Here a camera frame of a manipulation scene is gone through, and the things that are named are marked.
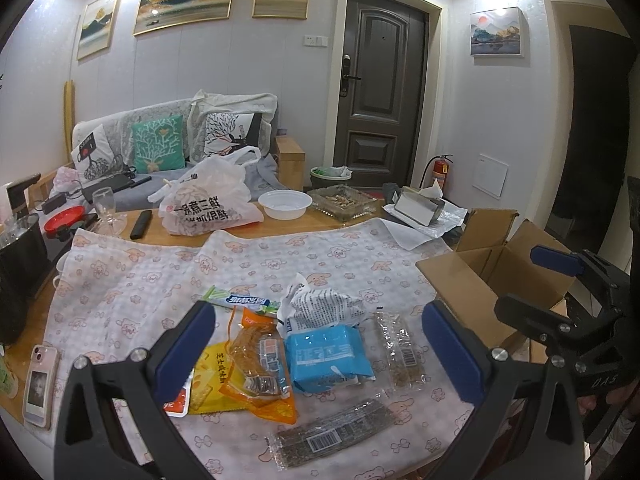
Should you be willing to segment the white wall panel box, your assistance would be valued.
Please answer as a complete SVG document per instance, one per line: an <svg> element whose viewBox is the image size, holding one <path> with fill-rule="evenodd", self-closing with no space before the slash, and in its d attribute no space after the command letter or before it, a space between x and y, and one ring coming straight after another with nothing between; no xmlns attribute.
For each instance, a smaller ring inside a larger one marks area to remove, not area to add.
<svg viewBox="0 0 640 480"><path fill-rule="evenodd" d="M496 198L501 197L509 166L505 162L479 154L473 174L474 188Z"/></svg>

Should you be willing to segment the black remote control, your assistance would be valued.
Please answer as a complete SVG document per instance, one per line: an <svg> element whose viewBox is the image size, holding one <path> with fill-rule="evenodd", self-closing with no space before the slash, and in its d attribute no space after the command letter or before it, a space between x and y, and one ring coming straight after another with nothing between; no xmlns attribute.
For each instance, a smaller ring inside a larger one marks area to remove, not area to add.
<svg viewBox="0 0 640 480"><path fill-rule="evenodd" d="M145 236L152 218L153 214L149 209L141 211L136 222L134 222L134 227L131 229L130 240L141 240Z"/></svg>

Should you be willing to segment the yellow snack packet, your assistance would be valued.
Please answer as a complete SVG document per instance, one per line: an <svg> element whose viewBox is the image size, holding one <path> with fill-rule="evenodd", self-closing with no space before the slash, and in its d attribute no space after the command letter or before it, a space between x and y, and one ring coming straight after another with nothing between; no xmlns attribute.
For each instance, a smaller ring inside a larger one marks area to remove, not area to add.
<svg viewBox="0 0 640 480"><path fill-rule="evenodd" d="M190 415L206 415L232 412L241 409L240 404L220 392L230 375L231 360L226 344L212 344L204 349L194 367L191 382Z"/></svg>

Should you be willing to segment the small blue mountain canvas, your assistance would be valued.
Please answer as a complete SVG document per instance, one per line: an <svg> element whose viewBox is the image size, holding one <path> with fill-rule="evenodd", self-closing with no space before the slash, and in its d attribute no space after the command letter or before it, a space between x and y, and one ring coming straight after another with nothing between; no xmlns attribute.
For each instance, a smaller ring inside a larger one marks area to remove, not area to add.
<svg viewBox="0 0 640 480"><path fill-rule="evenodd" d="M470 53L479 56L524 55L522 12L508 6L470 15Z"/></svg>

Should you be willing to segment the long dark seaweed bar pack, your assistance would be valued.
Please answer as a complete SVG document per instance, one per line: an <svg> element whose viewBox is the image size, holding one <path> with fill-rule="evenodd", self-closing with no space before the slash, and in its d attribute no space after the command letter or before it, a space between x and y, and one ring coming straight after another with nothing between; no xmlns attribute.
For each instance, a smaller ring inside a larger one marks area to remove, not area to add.
<svg viewBox="0 0 640 480"><path fill-rule="evenodd" d="M270 434L268 450L278 468L287 470L348 450L394 425L393 411L374 396L312 422Z"/></svg>

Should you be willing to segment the light switch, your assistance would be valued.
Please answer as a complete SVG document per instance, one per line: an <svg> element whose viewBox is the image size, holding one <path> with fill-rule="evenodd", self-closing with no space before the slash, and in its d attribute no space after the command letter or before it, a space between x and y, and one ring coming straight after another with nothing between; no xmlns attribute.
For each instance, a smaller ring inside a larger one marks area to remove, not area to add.
<svg viewBox="0 0 640 480"><path fill-rule="evenodd" d="M305 47L326 48L329 45L329 38L327 36L306 35L303 40L303 45Z"/></svg>

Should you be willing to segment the glass ashtray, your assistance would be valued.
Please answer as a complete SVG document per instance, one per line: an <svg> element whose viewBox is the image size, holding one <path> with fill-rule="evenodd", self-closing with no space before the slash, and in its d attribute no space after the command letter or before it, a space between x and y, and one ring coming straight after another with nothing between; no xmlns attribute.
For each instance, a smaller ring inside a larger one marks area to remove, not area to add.
<svg viewBox="0 0 640 480"><path fill-rule="evenodd" d="M311 190L309 196L314 209L342 223L374 214L378 210L374 197L344 184Z"/></svg>

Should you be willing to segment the silver tissue box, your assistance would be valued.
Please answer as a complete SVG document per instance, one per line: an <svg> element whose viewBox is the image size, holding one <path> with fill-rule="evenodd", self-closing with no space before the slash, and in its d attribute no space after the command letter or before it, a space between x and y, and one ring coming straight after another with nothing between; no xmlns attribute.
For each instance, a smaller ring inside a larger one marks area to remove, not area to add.
<svg viewBox="0 0 640 480"><path fill-rule="evenodd" d="M445 202L438 197L426 197L404 186L394 205L395 210L421 226L430 226L442 213Z"/></svg>

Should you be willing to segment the white plastic bowl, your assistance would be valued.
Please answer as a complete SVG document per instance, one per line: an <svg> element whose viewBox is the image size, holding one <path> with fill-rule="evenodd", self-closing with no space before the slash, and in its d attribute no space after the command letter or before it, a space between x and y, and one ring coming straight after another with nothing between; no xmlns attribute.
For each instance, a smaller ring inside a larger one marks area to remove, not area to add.
<svg viewBox="0 0 640 480"><path fill-rule="evenodd" d="M300 218L312 204L312 198L294 190L275 190L259 196L258 204L271 219L290 221Z"/></svg>

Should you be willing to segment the green white candy stick pack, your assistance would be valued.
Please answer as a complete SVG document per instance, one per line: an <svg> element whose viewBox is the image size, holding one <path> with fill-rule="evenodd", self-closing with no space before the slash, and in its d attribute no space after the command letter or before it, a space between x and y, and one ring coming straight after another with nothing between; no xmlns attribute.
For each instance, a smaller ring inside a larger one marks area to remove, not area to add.
<svg viewBox="0 0 640 480"><path fill-rule="evenodd" d="M259 315L275 316L280 309L280 302L277 300L230 292L216 286L212 286L203 299L217 307L229 310L247 309Z"/></svg>

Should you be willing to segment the red round lid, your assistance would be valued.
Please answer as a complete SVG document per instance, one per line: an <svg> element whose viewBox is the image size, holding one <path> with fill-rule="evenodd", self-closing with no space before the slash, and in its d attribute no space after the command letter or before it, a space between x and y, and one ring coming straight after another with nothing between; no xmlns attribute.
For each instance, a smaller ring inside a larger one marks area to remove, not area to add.
<svg viewBox="0 0 640 480"><path fill-rule="evenodd" d="M44 224L44 232L48 237L55 237L59 230L67 229L85 217L85 207L78 205L66 208L55 214Z"/></svg>

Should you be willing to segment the clear cereal bar pack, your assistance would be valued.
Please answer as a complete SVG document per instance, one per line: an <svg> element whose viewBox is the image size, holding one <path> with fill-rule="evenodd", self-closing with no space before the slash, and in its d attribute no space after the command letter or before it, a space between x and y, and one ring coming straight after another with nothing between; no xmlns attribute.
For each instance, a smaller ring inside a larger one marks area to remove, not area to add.
<svg viewBox="0 0 640 480"><path fill-rule="evenodd" d="M393 386L396 389L421 388L427 380L420 358L421 350L414 342L404 316L377 310L373 315L373 323Z"/></svg>

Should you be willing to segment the blue wet wipes pack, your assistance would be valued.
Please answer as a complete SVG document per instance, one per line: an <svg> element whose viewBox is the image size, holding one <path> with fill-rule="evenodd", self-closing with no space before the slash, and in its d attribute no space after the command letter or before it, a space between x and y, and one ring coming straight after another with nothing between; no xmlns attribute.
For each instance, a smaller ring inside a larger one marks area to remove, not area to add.
<svg viewBox="0 0 640 480"><path fill-rule="evenodd" d="M303 393L375 378L356 327L340 324L291 334L285 349L293 386Z"/></svg>

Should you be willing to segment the white printed plastic bag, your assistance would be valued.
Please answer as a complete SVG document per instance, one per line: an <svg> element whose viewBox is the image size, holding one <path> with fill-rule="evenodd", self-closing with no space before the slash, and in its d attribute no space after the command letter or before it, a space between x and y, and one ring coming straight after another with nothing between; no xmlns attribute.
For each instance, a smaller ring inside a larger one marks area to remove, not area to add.
<svg viewBox="0 0 640 480"><path fill-rule="evenodd" d="M264 221L245 184L245 168L257 164L262 153L246 146L226 156L210 155L177 180L148 196L159 203L158 215L171 235L197 236L216 230Z"/></svg>

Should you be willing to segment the orange corn snack bag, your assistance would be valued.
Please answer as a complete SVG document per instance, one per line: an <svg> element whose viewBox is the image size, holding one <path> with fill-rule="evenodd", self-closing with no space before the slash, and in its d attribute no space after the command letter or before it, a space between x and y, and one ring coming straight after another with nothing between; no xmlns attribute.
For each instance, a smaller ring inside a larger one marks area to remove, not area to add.
<svg viewBox="0 0 640 480"><path fill-rule="evenodd" d="M276 320L243 309L239 327L229 327L228 336L231 370L220 392L258 418L294 425L292 379Z"/></svg>

